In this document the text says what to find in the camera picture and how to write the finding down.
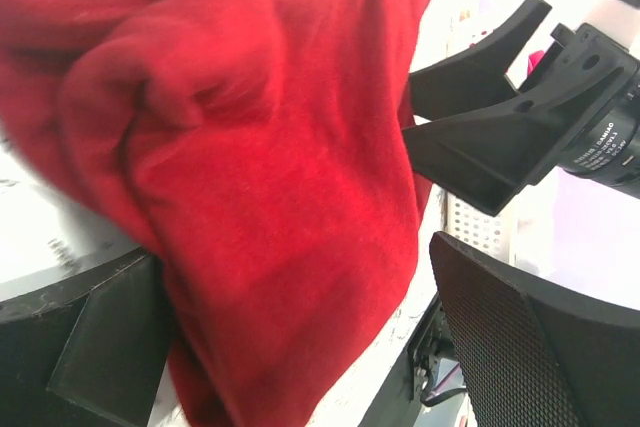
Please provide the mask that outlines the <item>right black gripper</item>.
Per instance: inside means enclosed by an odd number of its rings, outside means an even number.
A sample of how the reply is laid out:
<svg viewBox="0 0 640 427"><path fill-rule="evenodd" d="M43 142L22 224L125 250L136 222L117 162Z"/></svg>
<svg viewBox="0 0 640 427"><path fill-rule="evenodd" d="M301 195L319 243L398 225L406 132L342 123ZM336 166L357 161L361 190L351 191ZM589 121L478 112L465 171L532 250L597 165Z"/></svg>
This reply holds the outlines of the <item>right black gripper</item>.
<svg viewBox="0 0 640 427"><path fill-rule="evenodd" d="M488 215L553 167L639 192L639 61L626 48L591 24L558 25L521 86L507 78L550 11L524 0L479 42L409 76L414 113L437 120L403 133L413 170Z"/></svg>

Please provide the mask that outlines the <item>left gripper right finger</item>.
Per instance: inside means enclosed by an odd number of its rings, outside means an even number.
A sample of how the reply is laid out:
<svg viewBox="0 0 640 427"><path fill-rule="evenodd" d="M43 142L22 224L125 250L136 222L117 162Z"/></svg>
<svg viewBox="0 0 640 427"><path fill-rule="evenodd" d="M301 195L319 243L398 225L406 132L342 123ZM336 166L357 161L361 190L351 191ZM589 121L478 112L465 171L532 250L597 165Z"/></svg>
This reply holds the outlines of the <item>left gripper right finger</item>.
<svg viewBox="0 0 640 427"><path fill-rule="evenodd" d="M478 425L638 426L638 311L444 232L433 235L429 253Z"/></svg>

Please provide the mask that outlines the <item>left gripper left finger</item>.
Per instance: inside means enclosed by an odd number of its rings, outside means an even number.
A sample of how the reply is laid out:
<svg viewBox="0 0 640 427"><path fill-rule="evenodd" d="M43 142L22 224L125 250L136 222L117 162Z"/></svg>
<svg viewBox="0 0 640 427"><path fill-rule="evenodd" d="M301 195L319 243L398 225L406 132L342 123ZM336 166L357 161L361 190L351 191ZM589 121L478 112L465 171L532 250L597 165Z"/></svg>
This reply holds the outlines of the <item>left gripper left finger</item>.
<svg viewBox="0 0 640 427"><path fill-rule="evenodd" d="M147 425L172 330L141 249L2 302L2 425Z"/></svg>

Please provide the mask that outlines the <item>dark red t shirt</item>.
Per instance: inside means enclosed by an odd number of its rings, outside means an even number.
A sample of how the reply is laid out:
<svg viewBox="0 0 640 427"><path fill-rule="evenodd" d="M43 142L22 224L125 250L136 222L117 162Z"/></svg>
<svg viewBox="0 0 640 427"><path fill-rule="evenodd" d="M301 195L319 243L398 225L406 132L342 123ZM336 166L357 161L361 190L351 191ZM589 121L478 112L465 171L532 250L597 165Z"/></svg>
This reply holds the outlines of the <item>dark red t shirt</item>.
<svg viewBox="0 0 640 427"><path fill-rule="evenodd" d="M164 264L194 426L303 426L403 301L430 0L1 0L1 123Z"/></svg>

